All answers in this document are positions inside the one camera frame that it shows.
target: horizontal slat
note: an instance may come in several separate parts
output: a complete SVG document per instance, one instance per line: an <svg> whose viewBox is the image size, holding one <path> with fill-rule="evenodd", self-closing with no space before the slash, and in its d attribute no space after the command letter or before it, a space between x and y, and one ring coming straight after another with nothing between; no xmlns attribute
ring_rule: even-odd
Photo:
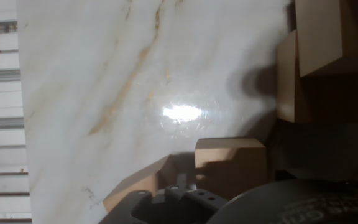
<svg viewBox="0 0 358 224"><path fill-rule="evenodd" d="M22 118L23 108L21 106L14 108L0 108L0 118Z"/></svg>
<svg viewBox="0 0 358 224"><path fill-rule="evenodd" d="M24 128L23 118L0 118L0 129Z"/></svg>
<svg viewBox="0 0 358 224"><path fill-rule="evenodd" d="M19 69L19 53L3 52L0 53L0 71L2 70L18 70Z"/></svg>
<svg viewBox="0 0 358 224"><path fill-rule="evenodd" d="M0 118L22 117L23 109L20 81L0 82Z"/></svg>
<svg viewBox="0 0 358 224"><path fill-rule="evenodd" d="M17 32L0 34L0 52L19 49Z"/></svg>
<svg viewBox="0 0 358 224"><path fill-rule="evenodd" d="M0 165L26 164L25 147L13 147L0 149Z"/></svg>
<svg viewBox="0 0 358 224"><path fill-rule="evenodd" d="M0 130L0 147L3 146L25 146L24 130Z"/></svg>
<svg viewBox="0 0 358 224"><path fill-rule="evenodd" d="M16 21L16 1L0 0L0 22Z"/></svg>
<svg viewBox="0 0 358 224"><path fill-rule="evenodd" d="M0 173L28 172L24 147L0 149Z"/></svg>
<svg viewBox="0 0 358 224"><path fill-rule="evenodd" d="M0 92L0 108L22 107L22 92Z"/></svg>
<svg viewBox="0 0 358 224"><path fill-rule="evenodd" d="M0 71L0 82L20 81L20 70Z"/></svg>
<svg viewBox="0 0 358 224"><path fill-rule="evenodd" d="M9 221L7 220L7 222L0 222L0 224L31 224L31 221L28 221L28 222L12 222L12 221Z"/></svg>
<svg viewBox="0 0 358 224"><path fill-rule="evenodd" d="M0 92L4 91L21 91L20 81L15 82L0 82Z"/></svg>
<svg viewBox="0 0 358 224"><path fill-rule="evenodd" d="M31 218L29 196L0 196L0 219Z"/></svg>
<svg viewBox="0 0 358 224"><path fill-rule="evenodd" d="M0 175L0 194L16 194L29 192L27 175Z"/></svg>

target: wooden block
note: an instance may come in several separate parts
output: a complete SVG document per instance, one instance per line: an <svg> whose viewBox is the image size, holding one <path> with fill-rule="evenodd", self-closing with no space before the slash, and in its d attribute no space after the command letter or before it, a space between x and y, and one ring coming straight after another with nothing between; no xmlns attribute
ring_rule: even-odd
<svg viewBox="0 0 358 224"><path fill-rule="evenodd" d="M172 156L164 157L121 181L103 200L103 205L110 212L129 192L135 190L147 190L155 195L158 190L176 184L177 176Z"/></svg>
<svg viewBox="0 0 358 224"><path fill-rule="evenodd" d="M200 139L195 165L197 188L227 200L267 183L266 148L256 139Z"/></svg>
<svg viewBox="0 0 358 224"><path fill-rule="evenodd" d="M300 76L358 74L358 0L296 0Z"/></svg>
<svg viewBox="0 0 358 224"><path fill-rule="evenodd" d="M277 47L277 117L292 123L311 122L300 85L296 31Z"/></svg>
<svg viewBox="0 0 358 224"><path fill-rule="evenodd" d="M292 123L358 123L358 75L300 78L296 31L277 48L277 117Z"/></svg>

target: marble slab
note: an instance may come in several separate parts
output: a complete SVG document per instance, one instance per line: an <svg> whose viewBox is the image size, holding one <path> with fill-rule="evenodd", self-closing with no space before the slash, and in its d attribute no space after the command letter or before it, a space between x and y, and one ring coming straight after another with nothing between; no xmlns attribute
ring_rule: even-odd
<svg viewBox="0 0 358 224"><path fill-rule="evenodd" d="M122 179L200 138L263 141L288 2L18 1L33 223L97 223Z"/></svg>

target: white marble surface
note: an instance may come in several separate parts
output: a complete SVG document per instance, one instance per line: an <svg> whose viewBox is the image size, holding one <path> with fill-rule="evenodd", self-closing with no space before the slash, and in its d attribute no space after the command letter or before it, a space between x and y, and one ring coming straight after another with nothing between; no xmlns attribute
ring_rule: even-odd
<svg viewBox="0 0 358 224"><path fill-rule="evenodd" d="M33 223L97 223L122 179L199 138L264 140L287 3L18 1Z"/></svg>

